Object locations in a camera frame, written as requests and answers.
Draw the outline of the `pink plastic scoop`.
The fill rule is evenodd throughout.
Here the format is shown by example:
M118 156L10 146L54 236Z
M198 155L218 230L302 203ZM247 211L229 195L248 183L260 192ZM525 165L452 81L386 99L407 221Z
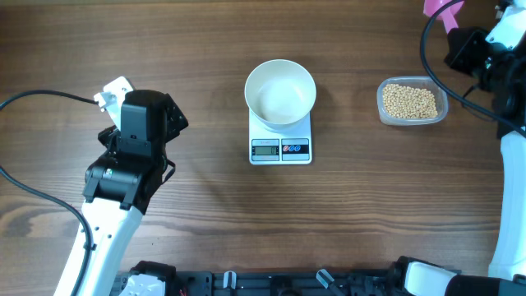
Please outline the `pink plastic scoop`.
M431 17L449 2L452 2L452 0L425 0L423 5L423 13L426 16ZM455 16L463 5L464 1L458 2L455 5L447 7L440 15L436 17L437 20L442 21L446 33L450 33L452 29L457 29L459 27Z

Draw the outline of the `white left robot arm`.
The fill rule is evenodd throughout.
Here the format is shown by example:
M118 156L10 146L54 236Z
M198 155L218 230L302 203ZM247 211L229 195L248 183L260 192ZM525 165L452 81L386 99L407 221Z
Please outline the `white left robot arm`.
M188 126L168 94L132 90L117 108L104 98L96 102L118 119L99 133L106 150L85 172L81 213L87 224L78 229L57 295L110 293L151 197L175 172L166 145Z

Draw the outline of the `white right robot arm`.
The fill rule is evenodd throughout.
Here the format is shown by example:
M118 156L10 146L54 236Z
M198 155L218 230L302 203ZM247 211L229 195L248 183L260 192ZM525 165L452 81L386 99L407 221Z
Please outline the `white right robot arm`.
M453 29L445 63L474 76L494 94L492 109L467 101L441 81L421 57L429 77L469 108L498 122L504 166L501 226L488 275L461 275L444 267L401 257L391 268L390 287L405 295L523 295L525 293L525 42L493 44L477 27Z

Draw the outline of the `white bowl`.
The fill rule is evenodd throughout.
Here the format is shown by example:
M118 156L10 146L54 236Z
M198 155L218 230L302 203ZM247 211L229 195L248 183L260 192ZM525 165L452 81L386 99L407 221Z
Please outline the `white bowl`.
M291 127L308 116L316 96L316 83L310 72L286 59L258 65L244 86L244 98L251 113L275 130Z

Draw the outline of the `white digital kitchen scale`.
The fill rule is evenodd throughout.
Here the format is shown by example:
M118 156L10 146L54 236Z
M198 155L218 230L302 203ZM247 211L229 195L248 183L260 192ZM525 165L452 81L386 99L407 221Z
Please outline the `white digital kitchen scale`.
M265 125L249 112L248 159L253 165L304 165L313 160L311 116L283 129Z

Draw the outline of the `clear plastic container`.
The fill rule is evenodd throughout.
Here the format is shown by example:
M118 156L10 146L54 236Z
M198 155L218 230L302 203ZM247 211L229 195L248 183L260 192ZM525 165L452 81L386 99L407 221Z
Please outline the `clear plastic container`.
M438 123L449 111L447 94L428 76L400 76L377 89L380 120L391 126Z

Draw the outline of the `pile of soybeans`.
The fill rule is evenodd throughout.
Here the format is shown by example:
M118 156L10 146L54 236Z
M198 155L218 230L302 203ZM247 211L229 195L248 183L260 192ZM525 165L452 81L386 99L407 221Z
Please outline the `pile of soybeans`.
M438 115L436 98L427 89L388 84L382 91L386 112L394 118L425 119Z

